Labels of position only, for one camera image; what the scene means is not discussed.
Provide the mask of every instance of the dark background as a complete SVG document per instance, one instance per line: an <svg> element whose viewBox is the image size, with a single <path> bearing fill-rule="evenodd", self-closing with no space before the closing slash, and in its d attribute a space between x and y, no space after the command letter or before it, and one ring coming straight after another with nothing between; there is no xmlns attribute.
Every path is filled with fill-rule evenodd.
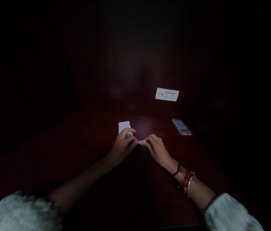
<svg viewBox="0 0 271 231"><path fill-rule="evenodd" d="M184 118L271 228L271 4L0 4L0 157L80 109Z"/></svg>

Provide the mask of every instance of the smartphone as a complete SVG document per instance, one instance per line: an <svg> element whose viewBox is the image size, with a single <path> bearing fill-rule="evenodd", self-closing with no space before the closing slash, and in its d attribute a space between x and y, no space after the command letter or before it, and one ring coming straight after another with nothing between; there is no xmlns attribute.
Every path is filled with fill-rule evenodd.
<svg viewBox="0 0 271 231"><path fill-rule="evenodd" d="M178 130L179 134L181 134L181 135L192 135L191 129L180 118L173 118L172 122L175 125L176 129Z"/></svg>

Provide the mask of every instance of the finger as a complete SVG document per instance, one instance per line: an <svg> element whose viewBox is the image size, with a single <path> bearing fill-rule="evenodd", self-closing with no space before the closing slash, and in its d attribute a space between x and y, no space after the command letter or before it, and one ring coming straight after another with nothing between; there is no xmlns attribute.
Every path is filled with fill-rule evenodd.
<svg viewBox="0 0 271 231"><path fill-rule="evenodd" d="M160 143L159 137L157 137L155 134L151 134L149 136L153 137L157 141L157 143Z"/></svg>
<svg viewBox="0 0 271 231"><path fill-rule="evenodd" d="M124 133L125 135L122 134L120 137L122 139L126 138L126 136L128 135L128 132L134 132L134 133L136 133L136 130L134 130L133 128L125 128L124 130L121 131L121 133Z"/></svg>
<svg viewBox="0 0 271 231"><path fill-rule="evenodd" d="M151 144L152 144L152 146L155 146L155 145L158 144L157 141L155 140L155 138L153 138L152 136L147 136L147 137L145 138L145 140L146 140L146 141L150 141Z"/></svg>
<svg viewBox="0 0 271 231"><path fill-rule="evenodd" d="M132 150L138 145L139 143L136 142L136 143L133 143L130 145L130 147L127 149L127 153L128 155L132 152Z"/></svg>
<svg viewBox="0 0 271 231"><path fill-rule="evenodd" d="M152 150L152 147L151 147L151 145L149 144L149 143L144 143L144 146L146 147L146 148L148 148L148 150L149 150L149 152L150 152L150 154L151 155L153 155L155 152Z"/></svg>
<svg viewBox="0 0 271 231"><path fill-rule="evenodd" d="M126 138L126 142L130 143L131 141L138 141L138 139L135 136L129 136Z"/></svg>

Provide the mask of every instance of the sleeve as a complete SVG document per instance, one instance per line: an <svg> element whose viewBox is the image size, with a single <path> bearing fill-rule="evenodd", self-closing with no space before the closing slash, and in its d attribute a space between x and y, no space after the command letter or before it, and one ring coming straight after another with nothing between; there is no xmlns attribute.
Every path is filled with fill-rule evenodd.
<svg viewBox="0 0 271 231"><path fill-rule="evenodd" d="M260 223L248 214L246 208L227 193L212 202L204 214L204 220L211 231L263 231Z"/></svg>
<svg viewBox="0 0 271 231"><path fill-rule="evenodd" d="M0 201L0 230L62 230L58 210L44 199L11 194Z"/></svg>

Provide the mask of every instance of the white power outlet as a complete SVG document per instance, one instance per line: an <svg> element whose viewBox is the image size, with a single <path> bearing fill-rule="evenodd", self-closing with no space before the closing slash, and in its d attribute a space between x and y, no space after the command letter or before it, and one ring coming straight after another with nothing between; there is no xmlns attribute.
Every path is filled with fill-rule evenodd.
<svg viewBox="0 0 271 231"><path fill-rule="evenodd" d="M164 88L157 88L156 92L156 99L161 99L161 100L168 100L168 101L177 101L179 95L179 91L176 90L169 90L169 89L164 89Z"/></svg>

